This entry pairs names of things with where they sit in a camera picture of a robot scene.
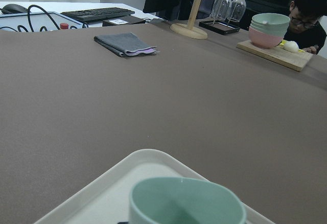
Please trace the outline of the green plastic cup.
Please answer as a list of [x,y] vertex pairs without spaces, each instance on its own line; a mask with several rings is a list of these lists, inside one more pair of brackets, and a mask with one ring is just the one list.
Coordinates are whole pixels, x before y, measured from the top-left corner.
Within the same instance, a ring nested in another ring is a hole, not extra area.
[[129,194],[129,223],[245,223],[240,199],[228,188],[187,177],[153,177]]

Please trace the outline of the black rectangular tray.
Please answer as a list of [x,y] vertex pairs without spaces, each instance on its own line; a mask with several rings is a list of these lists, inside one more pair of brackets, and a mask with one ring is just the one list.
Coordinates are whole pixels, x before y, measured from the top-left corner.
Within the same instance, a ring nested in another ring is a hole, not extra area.
[[238,26],[229,25],[225,22],[213,20],[202,20],[199,22],[199,26],[221,35],[237,33],[240,30],[240,27]]

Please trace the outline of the cream rectangular tray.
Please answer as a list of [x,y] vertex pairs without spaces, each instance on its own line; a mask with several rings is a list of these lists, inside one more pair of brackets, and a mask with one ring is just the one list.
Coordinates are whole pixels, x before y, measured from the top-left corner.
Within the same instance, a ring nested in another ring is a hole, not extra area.
[[151,177],[204,177],[169,154],[137,150],[54,208],[37,223],[127,222],[129,193],[137,182]]

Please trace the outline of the folded grey cloth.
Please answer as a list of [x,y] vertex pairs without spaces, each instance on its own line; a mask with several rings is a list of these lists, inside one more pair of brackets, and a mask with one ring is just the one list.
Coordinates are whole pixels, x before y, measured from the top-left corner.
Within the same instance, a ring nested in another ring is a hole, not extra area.
[[94,41],[120,57],[157,54],[156,46],[150,46],[134,33],[98,35]]

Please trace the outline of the wooden mug tree stand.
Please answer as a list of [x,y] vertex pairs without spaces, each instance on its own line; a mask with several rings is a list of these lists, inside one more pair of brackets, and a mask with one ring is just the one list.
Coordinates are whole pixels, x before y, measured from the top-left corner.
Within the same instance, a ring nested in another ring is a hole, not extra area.
[[200,3],[201,0],[194,0],[187,24],[175,23],[170,25],[170,29],[189,38],[207,39],[207,33],[194,26]]

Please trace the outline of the black box white label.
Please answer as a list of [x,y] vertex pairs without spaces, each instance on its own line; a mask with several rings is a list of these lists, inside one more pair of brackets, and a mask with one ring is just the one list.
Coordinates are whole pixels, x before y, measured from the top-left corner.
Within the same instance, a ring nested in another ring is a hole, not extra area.
[[134,25],[134,24],[144,24],[146,21],[144,19],[135,16],[124,16],[120,18],[106,19],[102,21],[102,26],[119,26],[119,25]]

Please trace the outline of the black keyboard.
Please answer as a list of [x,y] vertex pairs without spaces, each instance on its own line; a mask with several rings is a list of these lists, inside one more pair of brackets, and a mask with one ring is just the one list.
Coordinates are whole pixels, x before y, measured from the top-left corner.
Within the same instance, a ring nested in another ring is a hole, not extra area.
[[99,8],[99,9],[86,9],[77,11],[62,12],[69,18],[77,20],[79,22],[88,23],[92,21],[102,21],[106,19],[119,18],[129,16],[135,12],[129,9],[110,7],[110,8]]

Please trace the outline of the right wine glass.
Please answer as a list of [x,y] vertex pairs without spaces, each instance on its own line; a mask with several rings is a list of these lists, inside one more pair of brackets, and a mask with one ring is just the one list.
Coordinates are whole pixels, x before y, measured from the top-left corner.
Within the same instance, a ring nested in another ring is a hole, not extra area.
[[227,16],[228,21],[240,22],[246,11],[245,0],[232,0],[231,9]]

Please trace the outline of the stacked green pink bowls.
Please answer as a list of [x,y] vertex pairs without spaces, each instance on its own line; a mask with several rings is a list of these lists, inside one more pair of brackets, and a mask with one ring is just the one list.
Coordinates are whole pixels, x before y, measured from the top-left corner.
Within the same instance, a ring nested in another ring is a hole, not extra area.
[[257,47],[273,48],[284,39],[289,23],[290,18],[282,14],[256,14],[250,23],[249,39]]

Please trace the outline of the white onion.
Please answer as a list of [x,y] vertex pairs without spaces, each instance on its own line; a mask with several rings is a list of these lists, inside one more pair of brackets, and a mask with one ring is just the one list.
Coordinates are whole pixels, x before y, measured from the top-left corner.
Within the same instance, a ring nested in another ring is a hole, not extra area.
[[298,52],[298,44],[295,41],[286,41],[283,46],[284,50],[291,52],[291,53],[297,53]]

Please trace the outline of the wooden cutting board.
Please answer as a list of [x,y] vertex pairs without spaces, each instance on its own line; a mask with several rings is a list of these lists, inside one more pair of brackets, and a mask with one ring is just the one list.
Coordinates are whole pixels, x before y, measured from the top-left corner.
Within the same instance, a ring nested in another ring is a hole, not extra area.
[[292,53],[284,50],[282,47],[272,49],[262,49],[252,44],[250,40],[237,43],[237,48],[246,52],[255,54],[264,59],[288,67],[292,70],[301,72],[302,69],[313,57],[313,54],[307,52]]

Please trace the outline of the person in black shirt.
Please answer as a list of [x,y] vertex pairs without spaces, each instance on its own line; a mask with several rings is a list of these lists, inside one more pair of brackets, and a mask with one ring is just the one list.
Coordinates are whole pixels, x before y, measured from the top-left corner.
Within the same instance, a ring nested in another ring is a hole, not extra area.
[[326,0],[293,0],[289,8],[289,26],[284,36],[308,53],[318,54],[326,40],[320,19],[326,16]]

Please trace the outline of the black computer mouse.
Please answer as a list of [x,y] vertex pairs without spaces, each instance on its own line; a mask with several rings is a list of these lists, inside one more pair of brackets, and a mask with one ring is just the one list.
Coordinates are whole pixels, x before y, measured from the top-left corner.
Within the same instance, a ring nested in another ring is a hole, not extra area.
[[27,13],[28,9],[18,4],[7,4],[1,8],[3,14]]

